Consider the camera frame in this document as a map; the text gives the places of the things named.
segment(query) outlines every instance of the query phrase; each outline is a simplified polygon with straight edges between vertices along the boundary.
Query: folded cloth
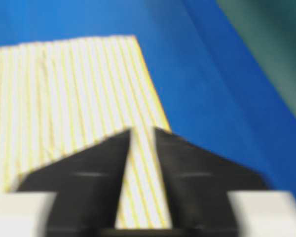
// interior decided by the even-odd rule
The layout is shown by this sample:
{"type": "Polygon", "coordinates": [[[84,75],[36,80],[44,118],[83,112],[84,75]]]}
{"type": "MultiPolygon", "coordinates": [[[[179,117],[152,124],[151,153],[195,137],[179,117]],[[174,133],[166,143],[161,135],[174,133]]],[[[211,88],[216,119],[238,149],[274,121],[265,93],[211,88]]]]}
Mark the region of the folded cloth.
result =
{"type": "Polygon", "coordinates": [[[170,129],[134,36],[0,48],[0,194],[134,127],[116,227],[170,227],[152,126],[170,129]]]}

